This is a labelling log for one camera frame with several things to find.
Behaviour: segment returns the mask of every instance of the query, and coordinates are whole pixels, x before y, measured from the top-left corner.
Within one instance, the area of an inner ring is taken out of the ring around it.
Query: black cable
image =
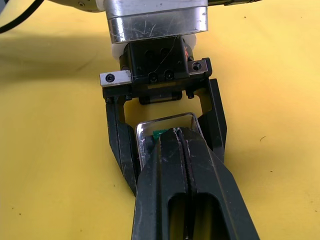
[[[34,0],[34,2],[20,16],[18,16],[8,24],[0,27],[0,34],[3,34],[23,23],[28,17],[31,16],[31,14],[33,14],[38,9],[38,7],[40,7],[43,2],[44,0]]]

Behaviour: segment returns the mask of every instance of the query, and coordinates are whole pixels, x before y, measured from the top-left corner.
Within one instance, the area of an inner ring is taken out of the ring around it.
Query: yellow table
[[[0,23],[31,0],[11,0]],[[210,57],[228,125],[225,164],[261,239],[320,239],[320,2],[212,7]],[[108,142],[99,73],[117,71],[104,13],[45,3],[0,35],[0,239],[130,239],[135,198]],[[126,104],[131,125],[197,99]]]

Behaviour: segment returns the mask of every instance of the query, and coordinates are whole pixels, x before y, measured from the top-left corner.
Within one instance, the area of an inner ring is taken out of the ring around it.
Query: black plastic object
[[[193,58],[191,48],[178,36],[128,43],[120,57],[120,68],[131,70],[132,84],[104,87],[102,90],[109,143],[134,194],[141,167],[133,128],[126,124],[124,104],[132,98],[139,98],[141,104],[180,100],[182,91],[193,93],[198,88],[206,87],[206,81],[212,74],[210,59],[204,58],[207,66],[205,72],[190,75],[190,57]],[[171,79],[166,78],[168,71],[173,73]],[[152,74],[157,76],[157,81],[150,81]]]
[[[232,174],[188,128],[161,134],[137,186],[132,240],[259,239]]]
[[[131,42],[120,57],[132,83],[103,88],[109,143],[136,195],[132,240],[258,240],[231,173],[224,166],[227,124],[209,58],[194,61],[181,37]],[[203,137],[187,128],[148,136],[148,159],[140,166],[135,133],[124,104],[174,101],[198,95]]]

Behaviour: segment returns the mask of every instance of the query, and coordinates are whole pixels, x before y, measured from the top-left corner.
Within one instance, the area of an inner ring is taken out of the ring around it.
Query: silver metal block
[[[104,0],[112,43],[208,30],[208,0]]]
[[[208,72],[206,60],[188,61],[189,75],[204,74]]]
[[[100,74],[101,87],[113,87],[132,83],[131,72],[129,70],[105,72]]]

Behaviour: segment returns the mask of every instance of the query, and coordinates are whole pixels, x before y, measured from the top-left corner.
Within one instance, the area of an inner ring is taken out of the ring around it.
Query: transparent container
[[[144,121],[136,126],[136,142],[141,169],[145,166],[157,140],[154,139],[155,132],[165,132],[165,130],[174,128],[189,128],[203,137],[198,119],[192,112]]]

